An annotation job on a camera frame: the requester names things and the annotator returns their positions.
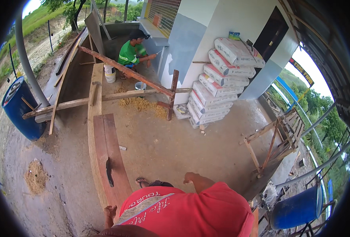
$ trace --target cement bag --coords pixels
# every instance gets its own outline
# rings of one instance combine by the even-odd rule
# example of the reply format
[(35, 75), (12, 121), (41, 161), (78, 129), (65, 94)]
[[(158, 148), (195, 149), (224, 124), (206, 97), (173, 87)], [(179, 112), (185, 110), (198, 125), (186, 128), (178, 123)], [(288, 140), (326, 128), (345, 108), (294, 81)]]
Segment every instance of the cement bag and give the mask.
[(218, 117), (213, 117), (213, 118), (199, 119), (197, 117), (196, 112), (193, 110), (193, 108), (189, 102), (187, 104), (187, 109), (189, 110), (189, 113), (192, 115), (192, 118), (195, 121), (196, 125), (206, 124), (206, 123), (218, 121), (218, 120), (221, 120), (224, 118), (224, 116), (218, 116)]
[(116, 81), (116, 69), (113, 66), (104, 63), (104, 71), (105, 79), (108, 83), (113, 83)]
[(224, 76), (212, 64), (204, 65), (204, 73), (222, 87), (245, 87), (250, 82), (247, 77)]
[(209, 60), (224, 76), (239, 76), (253, 78), (256, 74), (254, 67), (233, 66), (216, 49), (209, 50)]
[(244, 87), (222, 87), (206, 74), (201, 74), (199, 76), (199, 81), (214, 97), (236, 95), (244, 91)]
[(217, 38), (214, 46), (220, 54), (233, 66), (251, 66), (263, 68), (266, 64), (260, 53), (253, 47), (251, 49), (241, 40)]
[(222, 102), (238, 100), (237, 95), (214, 97), (199, 81), (194, 82), (192, 88), (203, 106), (216, 105)]
[(231, 108), (233, 106), (233, 102), (231, 102), (231, 101), (218, 103), (216, 105), (203, 106), (203, 104), (200, 101), (200, 98), (197, 96), (197, 94), (194, 90), (192, 90), (192, 92), (191, 92), (191, 97), (192, 97), (193, 101), (195, 102), (195, 105), (197, 106), (200, 113), (215, 112), (215, 111), (219, 111), (219, 110), (228, 109), (228, 108)]
[(213, 112), (209, 112), (209, 113), (201, 113), (200, 109), (197, 107), (196, 102), (193, 100), (192, 97), (189, 98), (189, 103), (199, 119), (207, 119), (207, 118), (225, 116), (230, 111), (230, 109), (222, 109), (222, 110), (217, 110), (217, 111), (213, 111)]

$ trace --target window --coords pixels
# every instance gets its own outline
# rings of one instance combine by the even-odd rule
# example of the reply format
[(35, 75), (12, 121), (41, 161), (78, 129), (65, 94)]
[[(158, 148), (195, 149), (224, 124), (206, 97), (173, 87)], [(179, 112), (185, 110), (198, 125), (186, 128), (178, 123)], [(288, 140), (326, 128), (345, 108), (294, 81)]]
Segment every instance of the window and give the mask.
[(170, 36), (172, 25), (181, 0), (149, 0), (145, 17), (156, 26), (164, 36)]

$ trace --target sky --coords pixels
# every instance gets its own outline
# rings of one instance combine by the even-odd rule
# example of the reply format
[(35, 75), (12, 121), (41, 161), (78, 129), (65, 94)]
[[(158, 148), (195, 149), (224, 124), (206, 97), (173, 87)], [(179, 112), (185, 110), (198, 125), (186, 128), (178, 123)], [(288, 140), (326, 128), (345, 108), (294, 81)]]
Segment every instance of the sky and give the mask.
[[(303, 48), (298, 47), (294, 54), (292, 55), (292, 58), (297, 61), (298, 64), (304, 70), (309, 74), (311, 79), (314, 81), (314, 85), (312, 86), (312, 89), (314, 89), (316, 92), (320, 93), (321, 96), (330, 96), (333, 100), (333, 96), (331, 95), (330, 89), (328, 85), (326, 84), (326, 81), (324, 77), (322, 76), (320, 70), (314, 63), (313, 59), (310, 58), (307, 52), (304, 51)], [(287, 70), (295, 74), (298, 78), (300, 78), (307, 87), (309, 87), (308, 82), (306, 81), (305, 77), (290, 63), (287, 63), (286, 67)]]
[(35, 9), (39, 8), (40, 5), (41, 0), (30, 0), (24, 6), (24, 10), (22, 11), (22, 18), (25, 18), (25, 16), (29, 15), (29, 12), (33, 12)]

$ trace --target concrete floor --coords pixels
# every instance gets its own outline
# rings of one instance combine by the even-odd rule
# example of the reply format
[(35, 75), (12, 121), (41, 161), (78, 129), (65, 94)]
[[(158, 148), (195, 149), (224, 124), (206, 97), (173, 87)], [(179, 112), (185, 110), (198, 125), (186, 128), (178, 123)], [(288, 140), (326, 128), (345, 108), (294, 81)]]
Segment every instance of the concrete floor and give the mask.
[[(74, 79), (62, 91), (62, 102), (88, 97), (92, 66), (73, 70)], [(138, 67), (138, 72), (156, 79), (152, 68), (143, 65)], [(134, 89), (135, 82), (117, 77), (115, 83), (109, 84), (103, 79), (102, 93), (111, 94), (122, 85)], [(159, 179), (185, 192), (194, 192), (192, 186), (182, 183), (188, 171), (224, 181), (243, 195), (256, 180), (252, 173), (254, 163), (246, 146), (239, 145), (239, 141), (243, 140), (241, 134), (250, 135), (270, 122), (257, 100), (235, 101), (223, 120), (206, 128), (206, 136), (199, 129), (192, 129), (187, 119), (174, 118), (168, 122), (156, 118), (153, 111), (120, 108), (118, 101), (103, 102), (102, 112), (114, 113), (119, 144), (127, 147), (121, 154), (133, 191), (138, 189), (135, 179), (143, 176), (148, 181)], [(104, 207), (97, 197), (89, 161), (87, 106), (61, 110), (58, 115), (65, 125), (60, 131), (54, 129), (50, 136), (46, 132), (42, 139), (31, 143), (13, 128), (4, 149), (6, 201), (32, 236), (77, 236), (84, 228), (103, 229)], [(267, 155), (272, 135), (272, 131), (268, 132), (252, 143), (259, 163)], [(35, 196), (29, 193), (23, 179), (34, 158), (51, 175), (46, 191)]]

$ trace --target blue barrel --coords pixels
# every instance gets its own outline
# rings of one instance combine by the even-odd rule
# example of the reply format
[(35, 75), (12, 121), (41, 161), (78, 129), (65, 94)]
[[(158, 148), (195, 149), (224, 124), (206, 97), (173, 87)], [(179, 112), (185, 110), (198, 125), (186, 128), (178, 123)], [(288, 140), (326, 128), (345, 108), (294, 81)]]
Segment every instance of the blue barrel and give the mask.
[(16, 128), (29, 140), (38, 140), (46, 128), (46, 122), (36, 123), (34, 117), (23, 119), (22, 115), (31, 112), (22, 97), (32, 106), (38, 104), (33, 97), (24, 77), (19, 77), (9, 87), (2, 99), (2, 107)]
[(317, 219), (322, 211), (323, 199), (321, 187), (314, 186), (278, 202), (270, 218), (272, 229), (288, 229)]

